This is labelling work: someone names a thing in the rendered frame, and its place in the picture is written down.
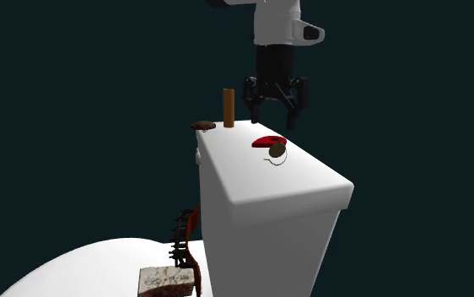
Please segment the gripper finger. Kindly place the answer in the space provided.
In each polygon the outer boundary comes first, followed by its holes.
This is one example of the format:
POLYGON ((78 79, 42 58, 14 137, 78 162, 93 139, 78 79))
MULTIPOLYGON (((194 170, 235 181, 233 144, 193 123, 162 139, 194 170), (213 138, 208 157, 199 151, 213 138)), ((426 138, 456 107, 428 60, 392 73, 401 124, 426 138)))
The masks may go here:
POLYGON ((250 111, 250 121, 253 124, 258 123, 260 115, 260 105, 263 99, 261 97, 261 88, 257 83, 257 78, 245 78, 241 98, 248 110, 250 111))
POLYGON ((279 84, 280 100, 287 109, 286 129, 294 128, 295 118, 308 107, 308 79, 305 77, 291 78, 288 84, 279 84))

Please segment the white marbled box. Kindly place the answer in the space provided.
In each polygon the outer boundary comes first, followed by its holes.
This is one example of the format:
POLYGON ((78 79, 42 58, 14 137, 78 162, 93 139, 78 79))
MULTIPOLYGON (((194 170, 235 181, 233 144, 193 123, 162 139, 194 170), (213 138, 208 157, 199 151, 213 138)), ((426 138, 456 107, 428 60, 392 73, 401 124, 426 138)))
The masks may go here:
POLYGON ((192 268, 144 267, 139 270, 137 297, 188 297, 194 287, 192 268))

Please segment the red flat curved object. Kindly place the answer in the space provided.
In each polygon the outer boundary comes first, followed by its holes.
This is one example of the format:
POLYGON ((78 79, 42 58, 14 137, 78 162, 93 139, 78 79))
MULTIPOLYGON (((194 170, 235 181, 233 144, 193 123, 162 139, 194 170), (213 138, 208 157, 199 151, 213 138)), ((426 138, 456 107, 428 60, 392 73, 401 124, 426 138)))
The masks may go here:
POLYGON ((275 144, 286 144, 287 139, 281 136, 265 136, 256 139, 252 144, 252 148, 270 148, 275 144))

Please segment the black and orange spiked brush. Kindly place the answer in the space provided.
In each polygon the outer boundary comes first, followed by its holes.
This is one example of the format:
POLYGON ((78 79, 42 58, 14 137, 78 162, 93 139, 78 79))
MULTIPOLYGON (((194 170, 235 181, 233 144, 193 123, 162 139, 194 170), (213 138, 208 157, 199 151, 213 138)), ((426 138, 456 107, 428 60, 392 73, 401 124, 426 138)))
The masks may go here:
POLYGON ((180 217, 175 219, 176 226, 172 229, 174 236, 170 240, 173 250, 169 252, 175 267, 193 270, 197 297, 202 296, 202 275, 198 262, 190 252, 189 240, 191 233, 198 226, 199 208, 197 203, 195 208, 183 210, 180 217))

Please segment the brown flat round object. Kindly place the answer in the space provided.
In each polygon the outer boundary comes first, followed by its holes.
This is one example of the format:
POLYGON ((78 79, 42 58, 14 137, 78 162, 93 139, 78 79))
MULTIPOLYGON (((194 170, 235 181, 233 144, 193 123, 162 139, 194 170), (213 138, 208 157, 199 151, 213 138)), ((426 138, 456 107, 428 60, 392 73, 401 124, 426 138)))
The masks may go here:
POLYGON ((216 123, 213 121, 196 121, 191 124, 192 129, 202 132, 214 129, 216 126, 216 123))

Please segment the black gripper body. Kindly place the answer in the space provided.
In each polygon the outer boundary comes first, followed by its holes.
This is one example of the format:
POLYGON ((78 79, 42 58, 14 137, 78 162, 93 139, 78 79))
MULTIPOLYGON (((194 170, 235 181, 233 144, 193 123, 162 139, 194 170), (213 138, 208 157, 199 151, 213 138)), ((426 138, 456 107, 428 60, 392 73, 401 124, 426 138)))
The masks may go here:
POLYGON ((267 45, 256 47, 256 82, 259 95, 280 99, 290 94, 295 46, 267 45))

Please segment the white toilet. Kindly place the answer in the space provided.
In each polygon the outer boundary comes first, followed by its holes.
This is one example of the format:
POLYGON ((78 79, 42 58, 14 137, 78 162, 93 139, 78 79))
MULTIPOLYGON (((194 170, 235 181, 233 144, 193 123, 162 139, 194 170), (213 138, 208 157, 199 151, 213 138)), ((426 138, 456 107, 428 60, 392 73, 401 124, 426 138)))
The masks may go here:
MULTIPOLYGON (((197 134, 202 238, 190 244, 202 297, 310 297, 353 184, 295 143, 281 165, 252 143, 271 130, 237 121, 197 134)), ((137 297, 142 267, 170 265, 170 245, 103 240, 67 252, 1 297, 137 297)))

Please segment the orange-brown upright cylinder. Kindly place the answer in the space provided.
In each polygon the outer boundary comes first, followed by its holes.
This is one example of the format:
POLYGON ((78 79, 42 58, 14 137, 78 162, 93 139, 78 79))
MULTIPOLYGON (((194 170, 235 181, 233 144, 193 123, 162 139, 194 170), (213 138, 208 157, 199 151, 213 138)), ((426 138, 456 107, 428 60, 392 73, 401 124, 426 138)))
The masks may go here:
POLYGON ((234 127, 234 90, 223 89, 224 127, 234 127))

